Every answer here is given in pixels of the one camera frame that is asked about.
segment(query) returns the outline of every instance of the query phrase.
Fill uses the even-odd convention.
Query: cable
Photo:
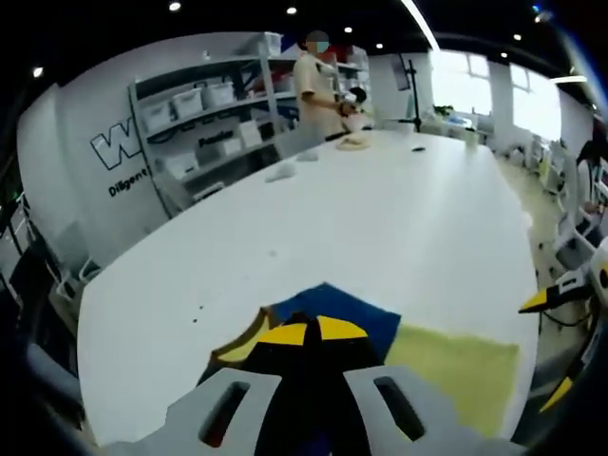
[[[558,320],[556,317],[551,316],[549,313],[547,312],[543,312],[542,313],[544,316],[546,316],[547,318],[549,318],[552,322],[557,323],[558,325],[562,325],[565,326],[566,328],[574,328],[576,326],[578,326],[580,323],[584,322],[587,320],[587,318],[589,318],[591,316],[591,313],[588,313],[586,316],[584,316],[583,318],[581,318],[580,320],[575,321],[574,323],[565,323],[563,321]]]

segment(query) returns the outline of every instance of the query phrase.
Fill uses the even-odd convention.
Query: beige shirt
[[[331,68],[308,52],[297,59],[294,65],[295,94],[297,95],[297,107],[300,110],[300,122],[318,127],[323,136],[328,137],[344,132],[338,113],[327,107],[315,106],[302,100],[303,93],[312,92],[321,100],[335,101],[332,77],[321,74],[318,67]]]

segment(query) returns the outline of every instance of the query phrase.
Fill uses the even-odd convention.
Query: white box
[[[173,106],[178,111],[178,117],[185,119],[202,112],[202,99],[200,88],[193,88],[187,92],[179,93],[173,97]]]
[[[219,146],[221,153],[225,156],[237,154],[238,152],[240,152],[241,148],[242,146],[240,143],[240,138],[232,138],[230,140],[226,140]]]
[[[165,160],[164,164],[173,177],[179,181],[188,173],[199,169],[194,151],[170,157]]]
[[[210,84],[202,91],[202,99],[207,108],[229,105],[235,102],[232,83]]]
[[[277,57],[281,54],[282,37],[278,33],[264,31],[247,41],[237,49],[238,55],[265,55]]]
[[[169,102],[162,102],[144,108],[143,121],[148,131],[158,130],[171,124]]]
[[[237,135],[240,138],[244,148],[262,144],[262,135],[257,129],[256,121],[240,123],[237,127]]]

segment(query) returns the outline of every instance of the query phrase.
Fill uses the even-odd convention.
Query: wall lettering
[[[142,153],[132,117],[112,125],[107,136],[101,133],[90,144],[108,171],[121,165],[123,156],[132,159]]]
[[[133,176],[131,176],[128,179],[119,180],[114,185],[109,187],[107,189],[107,191],[110,192],[110,197],[114,198],[116,195],[118,195],[122,191],[128,192],[131,189],[131,185],[133,185],[135,182],[137,182],[143,176],[147,176],[147,175],[148,175],[148,170],[144,168],[142,171],[140,171],[137,174],[134,174]]]

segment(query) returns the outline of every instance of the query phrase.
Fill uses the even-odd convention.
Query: floor
[[[539,244],[553,238],[555,226],[561,216],[561,210],[555,197],[543,192],[538,176],[534,176],[520,164],[508,158],[498,157],[499,168],[522,206],[522,216],[528,225],[530,250],[538,272],[539,289],[551,286],[555,278],[564,272],[550,251],[541,250]],[[555,268],[555,277],[549,273]],[[561,321],[572,322],[580,318],[580,306],[563,306],[551,313]],[[539,336],[537,364],[573,346],[579,346],[584,340],[582,327],[561,328],[542,318],[542,331]]]

